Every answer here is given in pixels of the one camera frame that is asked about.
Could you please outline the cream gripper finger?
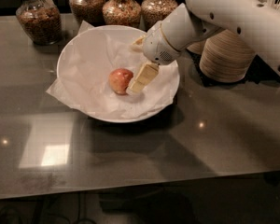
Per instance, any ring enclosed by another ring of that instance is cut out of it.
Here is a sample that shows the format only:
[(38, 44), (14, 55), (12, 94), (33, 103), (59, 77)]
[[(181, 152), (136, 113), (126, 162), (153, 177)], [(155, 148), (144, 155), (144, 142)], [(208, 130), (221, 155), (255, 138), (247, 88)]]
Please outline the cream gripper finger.
[(135, 78), (131, 80), (127, 88), (128, 94), (140, 93), (159, 73), (159, 65), (146, 62), (140, 66)]
[(132, 44), (130, 45), (130, 49), (135, 52), (143, 51), (143, 42), (146, 37), (144, 35), (139, 36)]

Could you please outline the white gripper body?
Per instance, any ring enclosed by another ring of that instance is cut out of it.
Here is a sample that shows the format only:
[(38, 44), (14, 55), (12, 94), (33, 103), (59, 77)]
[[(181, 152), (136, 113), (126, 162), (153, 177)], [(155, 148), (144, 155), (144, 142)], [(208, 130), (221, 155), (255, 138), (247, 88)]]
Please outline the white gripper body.
[(181, 54), (180, 51), (174, 49), (167, 41), (160, 21), (147, 31), (143, 40), (142, 50), (149, 60), (160, 65), (172, 63)]

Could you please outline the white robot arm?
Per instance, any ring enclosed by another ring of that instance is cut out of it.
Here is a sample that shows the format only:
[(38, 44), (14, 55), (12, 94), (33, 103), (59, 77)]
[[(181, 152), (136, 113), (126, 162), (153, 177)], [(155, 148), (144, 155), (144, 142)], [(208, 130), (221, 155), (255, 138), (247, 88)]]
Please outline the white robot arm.
[(185, 0), (148, 30), (141, 51), (153, 63), (167, 65), (189, 45), (225, 29), (280, 76), (280, 11), (258, 0)]

